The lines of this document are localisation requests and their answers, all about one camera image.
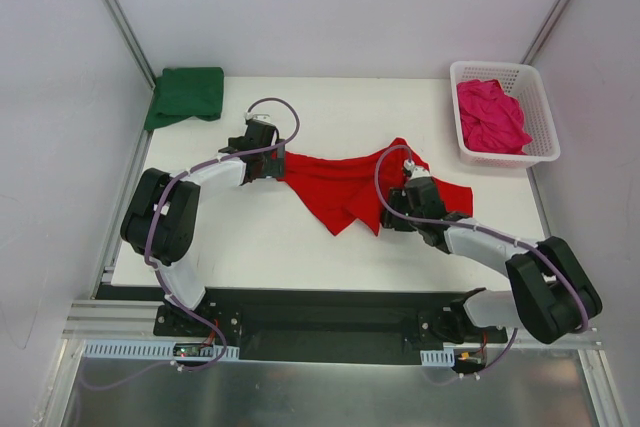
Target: white table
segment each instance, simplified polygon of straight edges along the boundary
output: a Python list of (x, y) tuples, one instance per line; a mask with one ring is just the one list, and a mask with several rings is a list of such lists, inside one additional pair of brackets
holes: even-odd
[[(462, 164), (448, 80), (227, 78), (222, 119), (187, 120), (160, 129), (145, 169), (176, 172), (214, 156), (227, 137), (244, 133), (243, 113), (255, 100), (280, 97), (302, 126), (292, 152), (329, 159), (370, 154), (404, 137), (434, 176), (469, 186), (474, 217), (520, 237), (542, 238), (526, 171)], [(283, 136), (293, 129), (287, 109), (269, 113)], [(508, 289), (498, 273), (425, 245), (418, 234), (383, 230), (379, 237), (354, 222), (331, 235), (286, 184), (259, 180), (200, 207), (199, 274), (207, 286), (275, 289), (467, 291)], [(153, 286), (142, 257), (121, 246), (113, 285)]]

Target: cable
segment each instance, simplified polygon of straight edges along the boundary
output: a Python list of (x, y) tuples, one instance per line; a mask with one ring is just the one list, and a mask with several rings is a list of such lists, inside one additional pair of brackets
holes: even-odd
[(158, 205), (156, 207), (156, 211), (154, 212), (153, 218), (151, 219), (151, 226), (149, 227), (149, 234), (147, 236), (147, 242), (145, 243), (145, 248), (144, 248), (144, 261), (145, 261), (145, 263), (147, 265), (149, 265), (151, 268), (153, 268), (153, 270), (155, 271), (156, 279), (158, 279), (158, 283), (160, 284), (160, 286), (164, 290), (168, 300), (171, 301), (175, 306), (177, 306), (183, 312), (185, 312), (187, 315), (193, 317), (197, 321), (199, 321), (199, 322), (203, 323), (204, 325), (206, 325), (207, 327), (209, 327), (220, 338), (220, 341), (222, 342), (222, 345), (223, 345), (223, 348), (220, 351), (220, 353), (216, 357), (214, 357), (211, 360), (209, 360), (208, 362), (206, 362), (205, 364), (202, 364), (202, 365), (197, 366), (197, 367), (184, 367), (183, 366), (184, 370), (188, 370), (188, 371), (191, 371), (191, 372), (197, 372), (197, 371), (206, 369), (206, 368), (212, 366), (213, 364), (215, 364), (216, 362), (218, 362), (218, 360), (220, 360), (225, 355), (225, 353), (227, 351), (227, 339), (224, 337), (224, 334), (214, 324), (212, 324), (207, 319), (204, 319), (203, 317), (199, 316), (198, 314), (196, 314), (195, 312), (190, 310), (186, 305), (184, 305), (182, 302), (180, 302), (179, 299), (177, 299), (174, 296), (173, 292), (171, 292), (171, 289), (169, 289), (169, 286), (164, 281), (164, 279), (162, 277), (162, 273), (160, 272), (160, 269), (159, 269), (159, 266), (158, 266), (157, 262), (155, 262), (151, 258), (151, 244), (153, 242), (153, 238), (154, 238), (155, 233), (156, 233), (156, 228), (158, 227), (158, 221), (160, 220), (160, 214), (162, 212), (163, 207), (167, 203), (167, 199), (169, 197), (169, 193), (171, 192), (173, 187), (180, 180), (184, 179), (185, 177), (188, 177), (190, 174), (192, 174), (194, 172), (197, 172), (198, 170), (204, 169), (205, 167), (209, 167), (210, 165), (214, 165), (214, 164), (217, 164), (219, 162), (225, 162), (227, 160), (235, 159), (237, 157), (243, 157), (245, 155), (262, 154), (264, 152), (270, 152), (272, 150), (276, 150), (277, 148), (282, 147), (282, 146), (288, 144), (289, 142), (291, 142), (296, 137), (296, 135), (298, 135), (298, 131), (300, 130), (300, 118), (298, 117), (298, 113), (295, 111), (295, 109), (288, 102), (285, 102), (282, 99), (279, 99), (277, 97), (266, 97), (264, 99), (260, 99), (260, 100), (258, 100), (256, 102), (254, 102), (249, 107), (249, 109), (247, 109), (247, 112), (251, 112), (255, 107), (257, 107), (258, 105), (260, 105), (260, 104), (262, 104), (264, 102), (279, 102), (279, 103), (283, 104), (285, 107), (287, 107), (289, 109), (289, 111), (293, 114), (293, 117), (294, 117), (295, 122), (296, 122), (296, 127), (295, 127), (293, 133), (289, 137), (287, 137), (285, 140), (283, 140), (282, 142), (278, 142), (278, 143), (276, 143), (274, 145), (271, 145), (269, 147), (262, 147), (262, 148), (259, 148), (259, 149), (251, 149), (251, 150), (246, 150), (246, 151), (243, 151), (243, 152), (234, 152), (233, 154), (225, 155), (225, 156), (223, 156), (223, 157), (221, 157), (219, 159), (215, 158), (215, 159), (207, 160), (205, 162), (201, 162), (201, 163), (196, 164), (193, 167), (191, 167), (191, 169), (189, 169), (188, 171), (184, 171), (184, 172), (179, 173), (178, 175), (176, 175), (175, 177), (173, 177), (169, 181), (167, 186), (162, 191), (162, 195), (160, 196), (160, 200), (158, 201)]
[(567, 280), (567, 278), (562, 274), (562, 272), (560, 272), (558, 268), (553, 264), (553, 262), (547, 259), (542, 254), (542, 252), (540, 252), (533, 245), (530, 245), (526, 242), (516, 239), (515, 237), (503, 234), (502, 232), (498, 232), (497, 230), (493, 230), (483, 225), (472, 225), (472, 224), (465, 224), (462, 222), (451, 222), (446, 220), (435, 220), (435, 219), (425, 219), (421, 217), (412, 217), (409, 215), (404, 215), (398, 212), (397, 210), (395, 210), (393, 207), (391, 207), (385, 200), (384, 196), (382, 195), (382, 190), (380, 189), (380, 166), (382, 165), (382, 162), (384, 161), (387, 155), (389, 155), (394, 150), (398, 150), (398, 149), (406, 150), (409, 154), (409, 160), (413, 161), (413, 153), (411, 152), (411, 149), (408, 146), (396, 145), (385, 150), (380, 156), (380, 158), (378, 159), (378, 162), (376, 163), (374, 183), (376, 186), (378, 199), (380, 199), (380, 202), (382, 202), (382, 205), (384, 205), (385, 209), (387, 209), (389, 212), (391, 212), (391, 214), (395, 215), (396, 217), (399, 217), (404, 220), (409, 220), (411, 222), (418, 222), (418, 223), (424, 223), (424, 224), (446, 225), (448, 227), (461, 227), (463, 229), (477, 230), (478, 232), (482, 232), (484, 234), (490, 235), (491, 237), (494, 237), (498, 240), (502, 240), (503, 242), (509, 242), (515, 245), (516, 247), (522, 247), (528, 250), (533, 255), (538, 257), (542, 261), (542, 263), (544, 263), (544, 265), (556, 276), (556, 278), (560, 281), (560, 283), (564, 286), (564, 288), (567, 289), (567, 292), (569, 292), (569, 295), (571, 296), (573, 301), (576, 303), (576, 306), (578, 307), (578, 310), (580, 312), (581, 326), (575, 331), (575, 333), (585, 332), (589, 328), (589, 315), (587, 314), (587, 309), (582, 303), (582, 300), (580, 300), (580, 296), (578, 295), (576, 290), (573, 288), (573, 286)]

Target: red cloth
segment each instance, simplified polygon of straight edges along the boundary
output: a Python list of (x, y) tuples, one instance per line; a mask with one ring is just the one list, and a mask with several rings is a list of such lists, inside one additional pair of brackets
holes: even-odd
[(524, 131), (524, 113), (497, 80), (458, 84), (462, 137), (469, 150), (526, 155), (522, 147), (533, 139)]
[[(407, 145), (397, 138), (393, 145)], [(286, 182), (300, 197), (307, 208), (333, 234), (338, 235), (351, 222), (360, 219), (378, 235), (380, 215), (384, 207), (378, 199), (373, 174), (376, 162), (387, 149), (367, 157), (344, 160), (325, 160), (306, 155), (286, 153)], [(407, 153), (398, 149), (389, 154), (380, 168), (380, 188), (385, 197), (389, 189), (401, 188), (405, 178), (402, 165)], [(413, 154), (416, 165), (429, 168), (417, 154)], [(435, 179), (440, 197), (449, 211), (473, 215), (473, 194), (469, 187), (450, 184)]]

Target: white backdrop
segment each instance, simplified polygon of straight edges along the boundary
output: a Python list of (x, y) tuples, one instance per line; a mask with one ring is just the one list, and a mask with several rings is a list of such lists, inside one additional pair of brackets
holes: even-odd
[(552, 231), (573, 246), (599, 290), (597, 324), (640, 425), (640, 4), (574, 0), (536, 67), (562, 148), (536, 167)]
[(100, 0), (0, 5), (0, 426), (22, 427), (95, 278), (150, 91)]
[(120, 0), (156, 73), (448, 78), (518, 62), (554, 0)]

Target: pink cloth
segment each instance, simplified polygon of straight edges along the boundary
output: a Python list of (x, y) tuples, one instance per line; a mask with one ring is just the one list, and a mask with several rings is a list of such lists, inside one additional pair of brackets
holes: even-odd
[(533, 139), (524, 131), (524, 113), (497, 80), (458, 84), (458, 104), (464, 144), (475, 152), (526, 155), (522, 147)]

